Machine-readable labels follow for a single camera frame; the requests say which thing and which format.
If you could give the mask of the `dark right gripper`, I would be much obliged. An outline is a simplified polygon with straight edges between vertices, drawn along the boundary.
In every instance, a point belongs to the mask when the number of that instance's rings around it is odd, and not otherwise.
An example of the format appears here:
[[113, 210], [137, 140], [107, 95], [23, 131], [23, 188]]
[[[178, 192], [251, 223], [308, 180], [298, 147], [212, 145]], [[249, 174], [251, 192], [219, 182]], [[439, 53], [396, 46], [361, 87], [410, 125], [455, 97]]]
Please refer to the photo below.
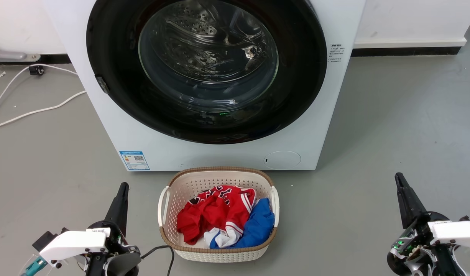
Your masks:
[[432, 240], [429, 222], [447, 222], [448, 217], [428, 212], [403, 173], [395, 174], [400, 218], [404, 231], [391, 246], [391, 254], [409, 256], [414, 248], [428, 246]]

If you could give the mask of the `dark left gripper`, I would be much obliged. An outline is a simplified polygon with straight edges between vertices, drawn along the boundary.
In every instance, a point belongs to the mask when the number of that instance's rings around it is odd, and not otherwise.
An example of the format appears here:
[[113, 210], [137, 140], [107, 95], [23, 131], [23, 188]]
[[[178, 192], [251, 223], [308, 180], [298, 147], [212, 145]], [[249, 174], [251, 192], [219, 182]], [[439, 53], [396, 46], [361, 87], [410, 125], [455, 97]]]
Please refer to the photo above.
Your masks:
[[114, 197], [105, 220], [95, 222], [89, 226], [89, 230], [109, 229], [105, 243], [98, 251], [109, 255], [124, 255], [136, 253], [140, 255], [138, 246], [130, 245], [126, 240], [128, 218], [128, 193], [129, 184], [121, 183], [117, 195]]

